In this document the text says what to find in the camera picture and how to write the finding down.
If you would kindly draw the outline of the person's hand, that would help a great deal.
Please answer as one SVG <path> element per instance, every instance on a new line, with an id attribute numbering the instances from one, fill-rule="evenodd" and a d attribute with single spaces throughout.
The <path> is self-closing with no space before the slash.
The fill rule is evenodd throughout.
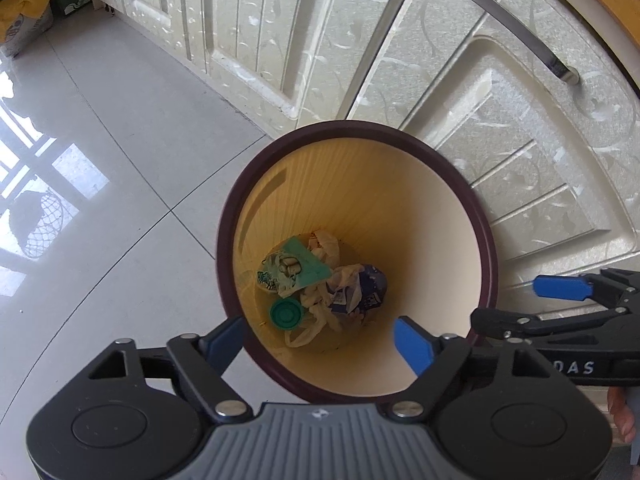
<path id="1" fill-rule="evenodd" d="M 620 438 L 628 444 L 636 436 L 634 426 L 634 412 L 627 404 L 626 390 L 620 387 L 608 389 L 608 412 L 613 417 L 613 422 L 620 433 Z"/>

